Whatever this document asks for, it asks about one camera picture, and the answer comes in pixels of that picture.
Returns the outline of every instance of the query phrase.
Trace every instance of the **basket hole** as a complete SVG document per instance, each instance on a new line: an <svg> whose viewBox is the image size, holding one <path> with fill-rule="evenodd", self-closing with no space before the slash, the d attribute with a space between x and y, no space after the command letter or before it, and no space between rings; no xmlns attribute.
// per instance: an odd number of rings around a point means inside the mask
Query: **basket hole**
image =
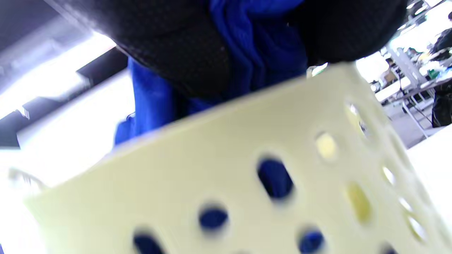
<svg viewBox="0 0 452 254"><path fill-rule="evenodd" d="M399 203L407 212L413 212L413 208L404 198L399 198Z"/></svg>
<svg viewBox="0 0 452 254"><path fill-rule="evenodd" d="M292 179L284 164L279 160L263 160L258 168L258 176L272 199L284 199L292 192Z"/></svg>
<svg viewBox="0 0 452 254"><path fill-rule="evenodd" d="M390 245L383 248L381 254L397 254L397 251Z"/></svg>
<svg viewBox="0 0 452 254"><path fill-rule="evenodd" d="M155 237L147 233L136 233L133 237L133 244L142 254L164 254Z"/></svg>
<svg viewBox="0 0 452 254"><path fill-rule="evenodd" d="M298 241L298 249L303 254L318 253L323 245L325 238L322 232L317 229L305 231Z"/></svg>
<svg viewBox="0 0 452 254"><path fill-rule="evenodd" d="M218 231L226 224L228 214L225 208L219 205L209 205L199 214L199 224L205 232Z"/></svg>
<svg viewBox="0 0 452 254"><path fill-rule="evenodd" d="M361 117L355 105L349 104L347 107L347 116L354 129L361 135L368 136L367 124Z"/></svg>
<svg viewBox="0 0 452 254"><path fill-rule="evenodd" d="M347 187L347 197L358 222L361 224L368 223L372 217L372 207L361 186L357 183L351 183Z"/></svg>
<svg viewBox="0 0 452 254"><path fill-rule="evenodd" d="M426 239L426 233L425 233L425 229L421 226L421 224L414 219L412 216L408 216L408 227L411 231L411 233L413 234L413 236L416 238L416 240L418 241L425 241Z"/></svg>
<svg viewBox="0 0 452 254"><path fill-rule="evenodd" d="M388 180L388 182L391 185L395 185L396 184L396 181L395 181L396 177L392 173L392 171L389 170L389 168L383 167L383 174L385 175L386 180Z"/></svg>
<svg viewBox="0 0 452 254"><path fill-rule="evenodd" d="M328 133L320 134L315 140L315 145L320 156L327 161L334 161L338 158L338 147L334 138Z"/></svg>

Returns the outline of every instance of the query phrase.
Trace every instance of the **white plastic basket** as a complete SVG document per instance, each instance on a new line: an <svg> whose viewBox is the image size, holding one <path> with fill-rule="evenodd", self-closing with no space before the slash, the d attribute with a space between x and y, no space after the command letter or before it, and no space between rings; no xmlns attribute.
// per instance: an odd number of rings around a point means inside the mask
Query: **white plastic basket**
<svg viewBox="0 0 452 254"><path fill-rule="evenodd" d="M284 164L287 196L266 191L266 160ZM354 65L178 121L26 205L51 253L132 254L137 230L167 254L452 252ZM228 217L206 233L199 218L211 207ZM312 232L323 241L302 252Z"/></svg>

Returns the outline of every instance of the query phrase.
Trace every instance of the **green object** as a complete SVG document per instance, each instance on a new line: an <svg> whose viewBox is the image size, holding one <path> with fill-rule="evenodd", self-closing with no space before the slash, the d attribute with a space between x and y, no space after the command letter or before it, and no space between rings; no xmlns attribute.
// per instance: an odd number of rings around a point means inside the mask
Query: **green object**
<svg viewBox="0 0 452 254"><path fill-rule="evenodd" d="M432 79L436 79L439 76L439 71L429 70L427 73Z"/></svg>

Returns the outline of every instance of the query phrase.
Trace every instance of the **blue cloth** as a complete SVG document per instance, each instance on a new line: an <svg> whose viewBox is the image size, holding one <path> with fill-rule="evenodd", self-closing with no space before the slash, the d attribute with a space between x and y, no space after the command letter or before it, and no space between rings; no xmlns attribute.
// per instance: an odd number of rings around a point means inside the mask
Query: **blue cloth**
<svg viewBox="0 0 452 254"><path fill-rule="evenodd" d="M210 0L211 17L231 54L228 89L210 99L184 98L169 83L129 60L135 116L119 124L115 144L222 102L303 75L307 57L283 15L304 0Z"/></svg>

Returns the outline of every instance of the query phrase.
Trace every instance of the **ceiling light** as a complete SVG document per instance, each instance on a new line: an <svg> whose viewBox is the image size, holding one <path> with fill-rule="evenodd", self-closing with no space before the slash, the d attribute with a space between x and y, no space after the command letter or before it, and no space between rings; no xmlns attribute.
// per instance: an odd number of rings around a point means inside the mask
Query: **ceiling light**
<svg viewBox="0 0 452 254"><path fill-rule="evenodd" d="M427 9L427 6L424 5L424 6L422 6L419 10L417 10L414 14L415 14L415 15L418 15L418 14L420 14L421 12L425 11L426 9Z"/></svg>

